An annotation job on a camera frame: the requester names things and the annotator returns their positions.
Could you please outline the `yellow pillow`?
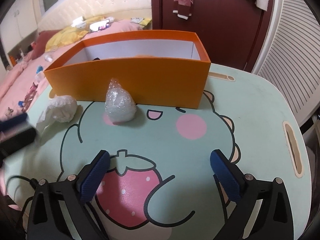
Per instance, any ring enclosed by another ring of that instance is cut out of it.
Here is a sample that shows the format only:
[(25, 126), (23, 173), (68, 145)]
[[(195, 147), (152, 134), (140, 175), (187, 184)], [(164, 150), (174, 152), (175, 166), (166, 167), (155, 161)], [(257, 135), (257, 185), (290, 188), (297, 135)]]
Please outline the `yellow pillow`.
[(104, 20), (105, 16), (96, 16), (84, 21), (83, 27), (65, 27), (53, 35), (46, 43), (45, 52), (57, 50), (58, 48), (68, 46), (80, 41), (84, 36), (90, 33), (90, 25), (95, 22)]

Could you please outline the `cream tufted headboard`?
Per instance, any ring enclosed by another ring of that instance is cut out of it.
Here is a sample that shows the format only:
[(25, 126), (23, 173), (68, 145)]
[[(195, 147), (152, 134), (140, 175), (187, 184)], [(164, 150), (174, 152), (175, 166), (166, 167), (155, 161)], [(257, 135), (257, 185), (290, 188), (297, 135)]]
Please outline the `cream tufted headboard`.
[(117, 20), (152, 18), (151, 0), (58, 0), (47, 11), (35, 8), (39, 31), (63, 29), (82, 16), (112, 16)]

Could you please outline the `crumpled white tissue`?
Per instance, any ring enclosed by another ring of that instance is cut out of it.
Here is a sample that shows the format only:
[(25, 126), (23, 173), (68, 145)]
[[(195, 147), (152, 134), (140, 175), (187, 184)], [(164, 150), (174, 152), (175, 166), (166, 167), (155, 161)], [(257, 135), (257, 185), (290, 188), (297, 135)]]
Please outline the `crumpled white tissue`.
[(70, 122), (74, 118), (77, 108), (77, 101), (70, 95), (57, 96), (51, 99), (41, 113), (36, 123), (36, 129), (43, 132), (55, 122)]

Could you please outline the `white cabinet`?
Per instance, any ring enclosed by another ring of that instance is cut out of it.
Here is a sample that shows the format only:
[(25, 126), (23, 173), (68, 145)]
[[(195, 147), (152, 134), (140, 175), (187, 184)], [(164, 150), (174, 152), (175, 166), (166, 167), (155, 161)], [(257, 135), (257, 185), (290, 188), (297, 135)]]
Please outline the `white cabinet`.
[(1, 42), (7, 59), (27, 52), (38, 33), (39, 0), (16, 0), (1, 22)]

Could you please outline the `pink bed duvet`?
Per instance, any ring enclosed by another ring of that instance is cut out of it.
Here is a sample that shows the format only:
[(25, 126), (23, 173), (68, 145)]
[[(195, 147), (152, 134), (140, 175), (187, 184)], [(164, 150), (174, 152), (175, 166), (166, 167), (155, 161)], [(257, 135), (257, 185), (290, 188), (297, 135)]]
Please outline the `pink bed duvet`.
[(62, 54), (84, 40), (102, 35), (143, 30), (150, 24), (150, 21), (150, 19), (144, 19), (142, 23), (131, 20), (114, 21), (104, 30), (88, 33), (74, 44), (44, 52), (35, 60), (31, 59), (33, 51), (29, 52), (20, 63), (6, 73), (4, 80), (1, 82), (1, 119), (7, 120), (16, 114), (27, 111), (46, 89), (48, 81), (43, 73), (37, 72), (39, 67), (44, 70), (47, 69)]

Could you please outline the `bubble wrap bundle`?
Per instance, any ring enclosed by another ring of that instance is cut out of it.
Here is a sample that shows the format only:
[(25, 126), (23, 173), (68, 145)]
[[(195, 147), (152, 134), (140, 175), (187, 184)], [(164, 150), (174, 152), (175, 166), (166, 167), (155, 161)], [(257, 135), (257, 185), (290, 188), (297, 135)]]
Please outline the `bubble wrap bundle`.
[(105, 99), (105, 111), (112, 123), (132, 120), (136, 114), (136, 103), (116, 79), (111, 79)]

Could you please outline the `white louvered closet door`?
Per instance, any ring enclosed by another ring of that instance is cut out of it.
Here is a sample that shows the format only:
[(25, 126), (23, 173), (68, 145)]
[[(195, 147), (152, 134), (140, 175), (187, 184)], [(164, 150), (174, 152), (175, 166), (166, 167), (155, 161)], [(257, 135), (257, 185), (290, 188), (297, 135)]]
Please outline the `white louvered closet door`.
[(270, 23), (252, 72), (281, 92), (302, 126), (319, 108), (319, 22), (304, 0), (270, 1)]

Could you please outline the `dark red wooden door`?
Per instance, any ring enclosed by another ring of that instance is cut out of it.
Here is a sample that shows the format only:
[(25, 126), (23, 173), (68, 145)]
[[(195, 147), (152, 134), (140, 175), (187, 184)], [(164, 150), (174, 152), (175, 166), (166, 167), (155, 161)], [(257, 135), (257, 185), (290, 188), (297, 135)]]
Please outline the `dark red wooden door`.
[(173, 13), (174, 0), (151, 0), (154, 29), (195, 32), (212, 63), (251, 72), (271, 20), (273, 1), (263, 11), (254, 0), (194, 0), (192, 16)]

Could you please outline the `white plush toy on bed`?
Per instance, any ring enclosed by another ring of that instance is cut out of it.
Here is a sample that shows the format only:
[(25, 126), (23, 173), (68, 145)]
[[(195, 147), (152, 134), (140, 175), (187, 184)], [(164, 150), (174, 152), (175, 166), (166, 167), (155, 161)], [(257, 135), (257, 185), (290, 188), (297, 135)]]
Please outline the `white plush toy on bed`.
[(72, 21), (71, 27), (81, 28), (84, 23), (85, 23), (84, 18), (80, 16)]

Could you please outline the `orange cardboard box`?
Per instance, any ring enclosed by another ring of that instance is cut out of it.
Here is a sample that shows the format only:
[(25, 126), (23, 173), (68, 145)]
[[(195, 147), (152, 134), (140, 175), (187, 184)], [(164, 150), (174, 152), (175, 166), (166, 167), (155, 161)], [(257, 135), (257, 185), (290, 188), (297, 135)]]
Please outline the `orange cardboard box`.
[(192, 32), (140, 30), (80, 41), (44, 74), (56, 95), (104, 101), (117, 80), (138, 104), (196, 109), (210, 59)]

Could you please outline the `dark red pillow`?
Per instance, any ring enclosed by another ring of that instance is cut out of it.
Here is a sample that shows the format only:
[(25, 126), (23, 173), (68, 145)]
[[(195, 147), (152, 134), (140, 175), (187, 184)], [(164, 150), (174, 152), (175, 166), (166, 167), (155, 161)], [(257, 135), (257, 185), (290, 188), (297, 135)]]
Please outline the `dark red pillow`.
[(39, 33), (31, 54), (32, 60), (35, 60), (44, 54), (47, 42), (58, 32), (59, 30), (45, 30)]

